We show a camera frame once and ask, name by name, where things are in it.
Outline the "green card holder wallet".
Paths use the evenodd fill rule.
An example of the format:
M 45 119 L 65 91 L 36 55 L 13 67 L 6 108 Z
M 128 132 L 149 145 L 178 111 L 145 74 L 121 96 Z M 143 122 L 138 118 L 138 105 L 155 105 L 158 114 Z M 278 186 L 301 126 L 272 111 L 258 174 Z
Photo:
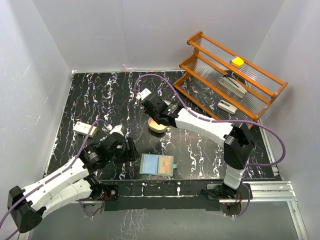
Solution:
M 170 156 L 170 157 L 172 157 L 171 173 L 169 175 L 158 174 L 159 156 Z M 177 169 L 177 167 L 178 167 L 178 163 L 174 163 L 174 157 L 172 155 L 159 155 L 159 154 L 146 154 L 146 153 L 143 153 L 141 155 L 139 173 L 141 175 L 172 177 L 173 176 L 173 171 L 175 169 Z

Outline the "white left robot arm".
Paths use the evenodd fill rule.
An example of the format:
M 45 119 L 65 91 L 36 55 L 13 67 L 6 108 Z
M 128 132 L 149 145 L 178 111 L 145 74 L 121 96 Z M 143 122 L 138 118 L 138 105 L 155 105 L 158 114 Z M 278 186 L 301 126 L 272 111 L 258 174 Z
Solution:
M 17 231 L 31 231 L 47 215 L 74 201 L 107 199 L 96 172 L 109 163 L 132 162 L 138 157 L 133 138 L 113 132 L 103 141 L 82 148 L 79 155 L 43 179 L 11 188 L 7 208 Z

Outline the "orange credit card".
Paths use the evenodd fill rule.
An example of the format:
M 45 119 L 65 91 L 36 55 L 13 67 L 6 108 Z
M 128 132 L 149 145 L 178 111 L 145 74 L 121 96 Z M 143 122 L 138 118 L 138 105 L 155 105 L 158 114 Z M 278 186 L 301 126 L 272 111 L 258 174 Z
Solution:
M 171 156 L 159 156 L 158 158 L 158 174 L 170 175 L 172 166 Z

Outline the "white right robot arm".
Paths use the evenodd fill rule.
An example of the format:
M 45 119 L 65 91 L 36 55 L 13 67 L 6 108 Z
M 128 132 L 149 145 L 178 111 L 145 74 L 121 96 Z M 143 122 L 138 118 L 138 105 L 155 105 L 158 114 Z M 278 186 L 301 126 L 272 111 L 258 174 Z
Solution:
M 157 124 L 194 132 L 223 148 L 223 160 L 226 163 L 223 183 L 208 189 L 207 195 L 234 199 L 240 194 L 246 165 L 255 148 L 246 124 L 218 123 L 213 118 L 185 109 L 178 102 L 167 102 L 148 89 L 138 93 L 136 98 Z

